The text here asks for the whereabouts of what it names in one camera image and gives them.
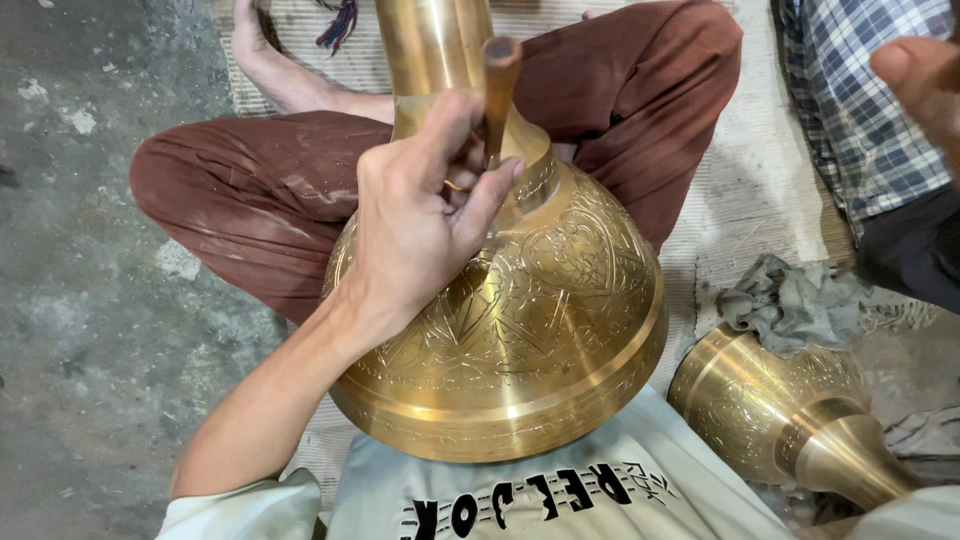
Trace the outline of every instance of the vase body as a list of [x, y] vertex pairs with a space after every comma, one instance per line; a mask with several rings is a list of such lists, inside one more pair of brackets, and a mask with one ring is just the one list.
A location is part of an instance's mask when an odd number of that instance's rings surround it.
[[[395, 91], [394, 140], [414, 135], [446, 88], [482, 88], [486, 0], [378, 0]], [[650, 244], [611, 194], [554, 159], [512, 110], [505, 158], [527, 170], [483, 248], [403, 332], [330, 390], [360, 430], [456, 462], [544, 452], [600, 426], [660, 359], [667, 317]], [[324, 295], [352, 262], [354, 215]]]
[[783, 359], [724, 324], [687, 354], [667, 401], [744, 479], [795, 480], [868, 511], [922, 487], [884, 445], [848, 353], [811, 345]]

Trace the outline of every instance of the gray rag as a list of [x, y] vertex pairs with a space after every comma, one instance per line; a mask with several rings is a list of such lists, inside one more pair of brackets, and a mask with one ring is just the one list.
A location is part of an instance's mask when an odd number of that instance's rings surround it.
[[867, 295], [851, 272], [824, 264], [797, 269], [767, 254], [735, 288], [717, 297], [720, 314], [740, 331], [755, 331], [760, 344], [789, 357], [808, 343], [847, 350], [861, 334], [860, 303]]

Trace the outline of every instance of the black lettering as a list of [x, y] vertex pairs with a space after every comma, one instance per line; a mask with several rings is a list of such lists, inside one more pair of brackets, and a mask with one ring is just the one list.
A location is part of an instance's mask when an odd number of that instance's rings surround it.
[[535, 477], [528, 478], [527, 483], [536, 487], [537, 491], [540, 491], [540, 494], [543, 495], [543, 507], [546, 508], [546, 517], [543, 518], [543, 521], [550, 521], [559, 516], [560, 514], [557, 513], [557, 504], [554, 503], [553, 495], [550, 494], [550, 487], [546, 483], [546, 477], [544, 475], [536, 475]]
[[570, 502], [570, 507], [573, 508], [574, 512], [593, 508], [593, 501], [590, 500], [590, 495], [587, 494], [587, 489], [584, 487], [584, 483], [580, 481], [580, 476], [577, 475], [576, 471], [562, 469], [557, 471], [557, 476], [566, 480], [566, 493], [577, 498], [576, 501]]
[[477, 500], [470, 493], [461, 495], [453, 503], [453, 509], [450, 510], [450, 525], [453, 526], [453, 532], [461, 538], [467, 538], [476, 521]]
[[437, 535], [437, 502], [414, 501], [414, 509], [420, 522], [414, 540], [434, 540]]
[[493, 515], [496, 517], [496, 524], [499, 525], [502, 530], [506, 530], [507, 522], [503, 519], [503, 515], [507, 513], [511, 504], [514, 503], [514, 483], [498, 483], [493, 487], [492, 499]]
[[630, 495], [627, 495], [627, 490], [623, 489], [623, 484], [620, 483], [618, 474], [611, 469], [610, 465], [598, 463], [596, 468], [590, 465], [589, 469], [597, 478], [597, 485], [599, 485], [600, 489], [610, 496], [611, 499], [616, 501], [617, 504], [630, 504]]

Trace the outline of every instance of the wrist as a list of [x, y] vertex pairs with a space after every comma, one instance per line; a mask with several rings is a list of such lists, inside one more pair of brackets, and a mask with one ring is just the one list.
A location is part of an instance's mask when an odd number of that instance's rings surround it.
[[395, 328], [396, 311], [378, 301], [372, 289], [359, 272], [347, 271], [333, 292], [300, 327], [323, 341], [324, 346], [335, 348], [347, 363], [345, 369], [402, 330]]

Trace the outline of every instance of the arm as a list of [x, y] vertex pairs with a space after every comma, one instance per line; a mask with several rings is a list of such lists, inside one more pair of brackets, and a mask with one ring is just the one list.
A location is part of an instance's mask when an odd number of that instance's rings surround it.
[[523, 169], [512, 159], [482, 171], [483, 149], [471, 135], [482, 110], [467, 94], [449, 91], [419, 134], [361, 157], [352, 266], [297, 332], [204, 420], [177, 465], [174, 499], [277, 474], [333, 382], [402, 331], [480, 248]]

